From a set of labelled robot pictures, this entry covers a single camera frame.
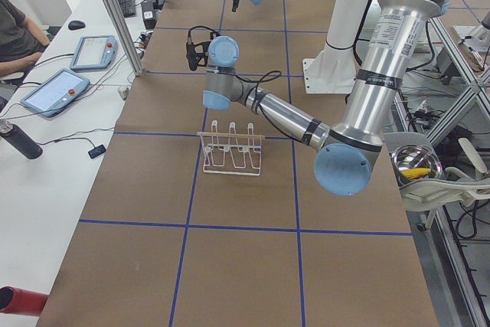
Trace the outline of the far blue teach pendant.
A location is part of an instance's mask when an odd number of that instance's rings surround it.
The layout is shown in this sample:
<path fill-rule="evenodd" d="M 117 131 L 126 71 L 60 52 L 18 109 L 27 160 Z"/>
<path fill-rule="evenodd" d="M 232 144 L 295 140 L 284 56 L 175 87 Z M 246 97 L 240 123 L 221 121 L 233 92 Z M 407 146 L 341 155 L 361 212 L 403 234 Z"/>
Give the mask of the far blue teach pendant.
<path fill-rule="evenodd" d="M 104 70 L 113 61 L 118 43 L 113 35 L 81 37 L 70 63 L 76 72 Z"/>

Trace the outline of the blue teach pendant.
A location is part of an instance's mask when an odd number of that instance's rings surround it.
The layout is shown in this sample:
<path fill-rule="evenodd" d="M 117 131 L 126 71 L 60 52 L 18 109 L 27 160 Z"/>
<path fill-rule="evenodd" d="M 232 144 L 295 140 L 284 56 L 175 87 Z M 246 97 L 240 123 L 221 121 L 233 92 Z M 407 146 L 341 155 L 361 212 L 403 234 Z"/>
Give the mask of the blue teach pendant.
<path fill-rule="evenodd" d="M 113 61 L 118 43 L 113 35 L 81 37 L 70 63 L 76 72 L 104 70 Z"/>
<path fill-rule="evenodd" d="M 90 80 L 69 69 L 61 69 L 21 100 L 21 105 L 45 117 L 61 113 L 84 92 Z"/>

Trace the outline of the black computer mouse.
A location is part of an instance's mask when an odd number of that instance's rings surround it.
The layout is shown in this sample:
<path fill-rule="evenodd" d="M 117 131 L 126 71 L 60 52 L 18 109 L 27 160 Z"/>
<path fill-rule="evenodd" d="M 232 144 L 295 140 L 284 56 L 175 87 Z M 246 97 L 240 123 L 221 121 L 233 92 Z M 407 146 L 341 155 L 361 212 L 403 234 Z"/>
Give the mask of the black computer mouse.
<path fill-rule="evenodd" d="M 68 23 L 68 29 L 71 31 L 79 30 L 85 28 L 86 24 L 80 20 L 72 20 Z"/>

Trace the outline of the small black device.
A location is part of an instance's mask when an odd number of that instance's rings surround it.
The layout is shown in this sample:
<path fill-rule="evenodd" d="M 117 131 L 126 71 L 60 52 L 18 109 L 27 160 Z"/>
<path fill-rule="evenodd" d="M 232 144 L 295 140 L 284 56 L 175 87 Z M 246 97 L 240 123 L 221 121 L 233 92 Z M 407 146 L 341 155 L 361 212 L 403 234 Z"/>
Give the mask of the small black device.
<path fill-rule="evenodd" d="M 92 148 L 88 152 L 88 155 L 89 155 L 89 157 L 91 157 L 91 159 L 95 159 L 95 158 L 101 156 L 102 154 L 104 154 L 105 152 L 106 152 L 105 145 L 99 145 L 99 146 Z"/>

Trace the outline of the near blue teach pendant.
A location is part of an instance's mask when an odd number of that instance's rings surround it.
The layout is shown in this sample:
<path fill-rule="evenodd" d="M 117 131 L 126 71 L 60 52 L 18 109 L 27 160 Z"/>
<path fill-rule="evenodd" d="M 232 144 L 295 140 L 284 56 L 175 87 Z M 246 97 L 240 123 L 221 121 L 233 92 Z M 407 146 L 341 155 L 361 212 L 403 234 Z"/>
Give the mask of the near blue teach pendant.
<path fill-rule="evenodd" d="M 21 105 L 45 117 L 61 113 L 84 92 L 90 80 L 69 69 L 61 69 L 21 100 Z"/>

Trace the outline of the seated person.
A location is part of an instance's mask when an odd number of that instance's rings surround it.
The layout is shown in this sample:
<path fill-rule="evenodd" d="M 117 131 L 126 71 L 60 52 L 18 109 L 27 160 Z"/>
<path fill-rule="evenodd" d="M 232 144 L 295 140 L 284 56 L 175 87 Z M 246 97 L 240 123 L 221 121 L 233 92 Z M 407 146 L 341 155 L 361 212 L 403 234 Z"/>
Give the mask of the seated person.
<path fill-rule="evenodd" d="M 1 76 L 33 67 L 50 45 L 41 28 L 9 0 L 1 0 Z"/>

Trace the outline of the white pot with corn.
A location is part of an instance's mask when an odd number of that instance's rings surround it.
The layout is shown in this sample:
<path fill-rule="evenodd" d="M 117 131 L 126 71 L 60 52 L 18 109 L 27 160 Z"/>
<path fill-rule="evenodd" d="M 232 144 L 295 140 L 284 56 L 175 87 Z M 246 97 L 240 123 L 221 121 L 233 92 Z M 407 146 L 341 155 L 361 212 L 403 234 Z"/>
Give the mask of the white pot with corn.
<path fill-rule="evenodd" d="M 405 145 L 391 153 L 398 185 L 422 178 L 441 178 L 443 166 L 429 146 Z"/>

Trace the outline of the black water bottle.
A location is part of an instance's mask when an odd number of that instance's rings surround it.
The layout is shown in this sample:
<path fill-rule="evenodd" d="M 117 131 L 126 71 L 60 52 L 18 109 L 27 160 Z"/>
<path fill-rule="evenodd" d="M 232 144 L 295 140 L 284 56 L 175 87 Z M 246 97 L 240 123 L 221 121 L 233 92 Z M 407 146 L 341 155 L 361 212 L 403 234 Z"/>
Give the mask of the black water bottle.
<path fill-rule="evenodd" d="M 37 159 L 43 149 L 18 125 L 1 119 L 1 137 L 27 159 Z"/>

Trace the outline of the red cylinder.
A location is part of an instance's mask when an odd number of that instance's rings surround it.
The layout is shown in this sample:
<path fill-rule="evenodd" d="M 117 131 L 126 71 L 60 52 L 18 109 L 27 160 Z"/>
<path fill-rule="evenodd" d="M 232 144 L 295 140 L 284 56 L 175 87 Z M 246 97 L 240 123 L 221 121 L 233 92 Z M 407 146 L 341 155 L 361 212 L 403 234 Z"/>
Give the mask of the red cylinder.
<path fill-rule="evenodd" d="M 40 316 L 48 295 L 13 286 L 1 288 L 1 313 Z"/>

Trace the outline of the white central robot pedestal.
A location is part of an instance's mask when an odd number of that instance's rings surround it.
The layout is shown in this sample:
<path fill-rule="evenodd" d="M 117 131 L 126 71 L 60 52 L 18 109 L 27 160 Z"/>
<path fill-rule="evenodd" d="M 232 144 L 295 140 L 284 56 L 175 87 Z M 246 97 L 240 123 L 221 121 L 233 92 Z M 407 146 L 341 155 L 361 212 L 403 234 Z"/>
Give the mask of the white central robot pedestal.
<path fill-rule="evenodd" d="M 309 94 L 350 93 L 356 77 L 354 42 L 370 0 L 335 0 L 325 47 L 303 61 L 305 91 Z"/>

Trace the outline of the aluminium frame post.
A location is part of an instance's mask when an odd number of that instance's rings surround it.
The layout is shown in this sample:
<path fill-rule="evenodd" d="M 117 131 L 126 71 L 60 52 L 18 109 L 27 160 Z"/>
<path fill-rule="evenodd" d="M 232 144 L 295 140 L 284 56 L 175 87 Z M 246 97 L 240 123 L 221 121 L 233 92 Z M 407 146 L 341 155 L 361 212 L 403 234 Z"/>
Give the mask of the aluminium frame post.
<path fill-rule="evenodd" d="M 123 17 L 119 3 L 117 0 L 103 0 L 103 4 L 105 5 L 109 18 L 116 29 L 116 33 L 119 36 L 119 42 L 122 45 L 125 55 L 132 67 L 132 71 L 137 77 L 142 74 L 143 65 L 136 52 L 136 49 L 134 48 L 132 37 L 129 33 L 129 29 L 126 25 L 126 20 Z"/>

